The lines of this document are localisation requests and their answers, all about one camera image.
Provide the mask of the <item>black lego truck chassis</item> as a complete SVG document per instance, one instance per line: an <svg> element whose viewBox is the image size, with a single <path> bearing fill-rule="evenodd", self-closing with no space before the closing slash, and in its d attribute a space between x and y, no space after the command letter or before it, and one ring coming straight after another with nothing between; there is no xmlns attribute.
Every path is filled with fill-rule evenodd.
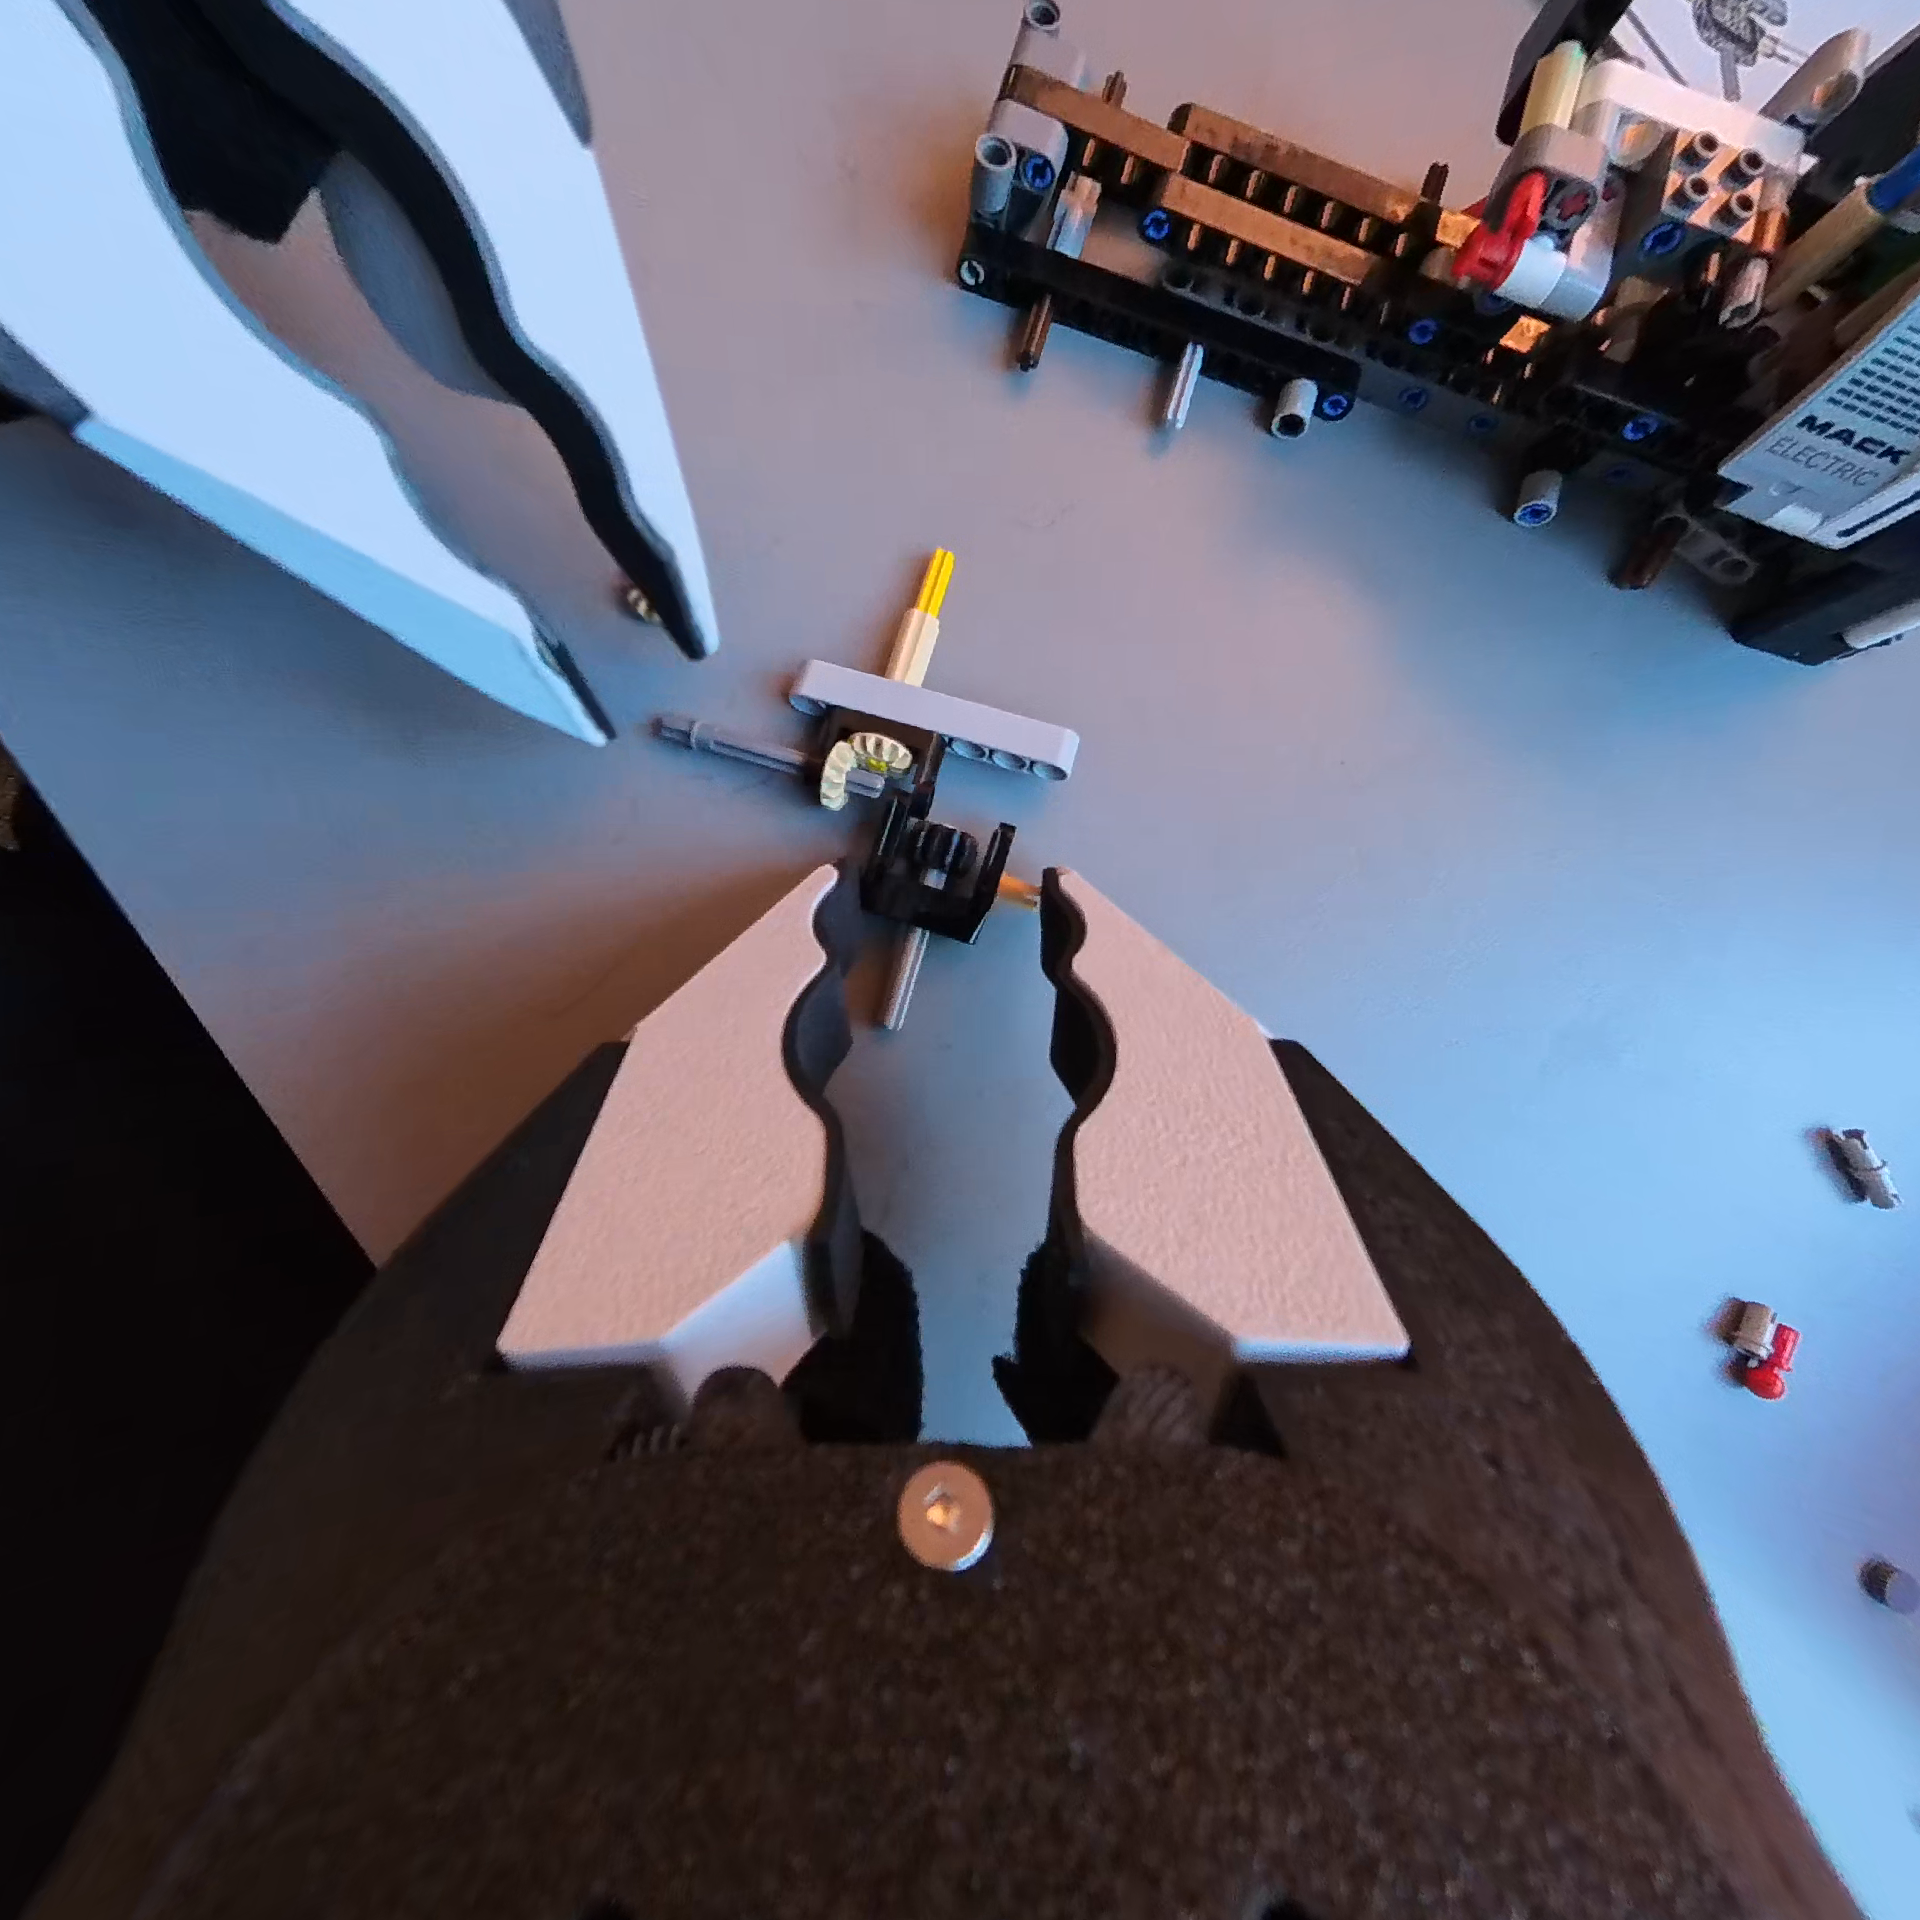
<svg viewBox="0 0 1920 1920"><path fill-rule="evenodd" d="M1358 402L1510 469L1506 515L1580 475L1643 498L1620 590L1689 563L1731 638L1799 664L1917 624L1916 5L1753 107L1614 42L1627 5L1538 5L1491 183L1393 183L1228 112L1132 112L1060 5L1025 5L969 179L963 288L1211 376L1303 441Z"/></svg>

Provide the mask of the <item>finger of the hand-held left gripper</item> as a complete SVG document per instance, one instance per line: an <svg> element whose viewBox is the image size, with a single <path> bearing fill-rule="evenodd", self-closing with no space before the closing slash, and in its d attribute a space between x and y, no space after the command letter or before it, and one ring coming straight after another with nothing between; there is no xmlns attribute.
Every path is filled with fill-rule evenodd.
<svg viewBox="0 0 1920 1920"><path fill-rule="evenodd" d="M401 643L594 747L612 725L521 599L443 541L391 438L187 226L79 5L4 5L4 391Z"/></svg>
<svg viewBox="0 0 1920 1920"><path fill-rule="evenodd" d="M717 613L561 5L283 5L342 144L439 283L375 294L436 376L535 419L599 544L691 659Z"/></svg>

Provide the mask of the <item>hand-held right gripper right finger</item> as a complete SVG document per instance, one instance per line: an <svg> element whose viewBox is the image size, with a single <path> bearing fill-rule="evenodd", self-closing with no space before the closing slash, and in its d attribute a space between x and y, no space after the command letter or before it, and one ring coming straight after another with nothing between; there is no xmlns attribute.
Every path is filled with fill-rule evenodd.
<svg viewBox="0 0 1920 1920"><path fill-rule="evenodd" d="M1214 1427L1261 1369L1397 1363L1390 1297L1278 1045L1083 872L1039 883L1049 1064L1069 1098L996 1385L1031 1443L1132 1375Z"/></svg>

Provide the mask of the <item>small lego gear axle assembly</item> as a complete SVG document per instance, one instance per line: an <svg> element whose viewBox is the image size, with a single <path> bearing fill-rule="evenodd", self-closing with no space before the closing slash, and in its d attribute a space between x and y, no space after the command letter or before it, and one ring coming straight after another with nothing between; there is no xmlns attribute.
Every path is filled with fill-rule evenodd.
<svg viewBox="0 0 1920 1920"><path fill-rule="evenodd" d="M819 809L881 811L857 890L863 912L898 929L881 1005L886 1032L906 1023L932 943L971 945L996 905L1039 909L1039 883L1010 870L1012 822L977 835L940 821L935 803L947 763L1060 783L1078 754L1078 736L1068 726L927 686L953 563L953 550L943 545L927 555L882 672L820 657L803 664L787 701L812 725L805 745L742 736L689 712L654 720L662 742L788 776Z"/></svg>

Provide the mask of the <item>lego instruction booklet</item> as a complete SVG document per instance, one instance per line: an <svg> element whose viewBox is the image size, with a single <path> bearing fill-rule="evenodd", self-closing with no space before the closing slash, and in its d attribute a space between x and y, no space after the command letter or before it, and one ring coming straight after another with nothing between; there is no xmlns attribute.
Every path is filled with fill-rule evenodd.
<svg viewBox="0 0 1920 1920"><path fill-rule="evenodd" d="M1634 2L1614 42L1636 61L1734 104L1764 104L1830 37L1860 26L1897 38L1877 5L1844 2Z"/></svg>

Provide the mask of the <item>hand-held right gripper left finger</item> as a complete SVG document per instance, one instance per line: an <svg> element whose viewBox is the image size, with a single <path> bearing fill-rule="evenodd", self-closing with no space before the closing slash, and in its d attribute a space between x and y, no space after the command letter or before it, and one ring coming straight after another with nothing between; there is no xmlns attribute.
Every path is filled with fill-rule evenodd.
<svg viewBox="0 0 1920 1920"><path fill-rule="evenodd" d="M759 1370L835 1442L922 1435L922 1321L863 1233L827 1090L862 914L810 872L642 1017L497 1335L515 1370L638 1369L671 1409Z"/></svg>

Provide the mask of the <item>red and tan lego pin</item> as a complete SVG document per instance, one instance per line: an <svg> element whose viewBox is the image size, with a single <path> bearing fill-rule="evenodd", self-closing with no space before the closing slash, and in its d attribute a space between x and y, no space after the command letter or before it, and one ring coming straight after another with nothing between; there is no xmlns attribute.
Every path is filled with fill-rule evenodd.
<svg viewBox="0 0 1920 1920"><path fill-rule="evenodd" d="M1787 1397L1801 1345L1799 1327L1764 1302L1739 1301L1726 1304L1718 1339L1726 1347L1722 1370L1731 1385L1764 1403Z"/></svg>

